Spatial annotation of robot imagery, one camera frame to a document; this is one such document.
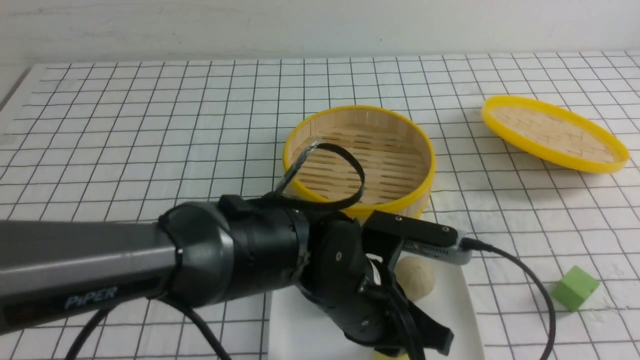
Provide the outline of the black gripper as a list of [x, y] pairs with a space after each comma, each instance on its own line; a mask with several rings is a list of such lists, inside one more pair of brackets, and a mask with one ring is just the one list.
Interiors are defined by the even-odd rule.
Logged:
[[398, 251], [371, 260], [356, 219], [342, 212], [309, 218], [310, 262], [298, 287], [347, 340], [390, 357], [414, 358], [417, 329], [423, 348], [450, 355], [454, 332], [409, 301], [392, 274], [388, 261]]

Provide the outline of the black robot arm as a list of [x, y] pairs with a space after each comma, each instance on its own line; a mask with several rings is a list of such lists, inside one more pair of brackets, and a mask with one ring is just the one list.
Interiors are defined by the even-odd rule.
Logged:
[[454, 333], [398, 285], [402, 246], [433, 225], [387, 212], [368, 222], [345, 202], [269, 194], [185, 202], [153, 223], [1, 222], [1, 333], [96, 312], [71, 357], [118, 305], [157, 299], [196, 308], [297, 287], [359, 346], [423, 360], [450, 353]]

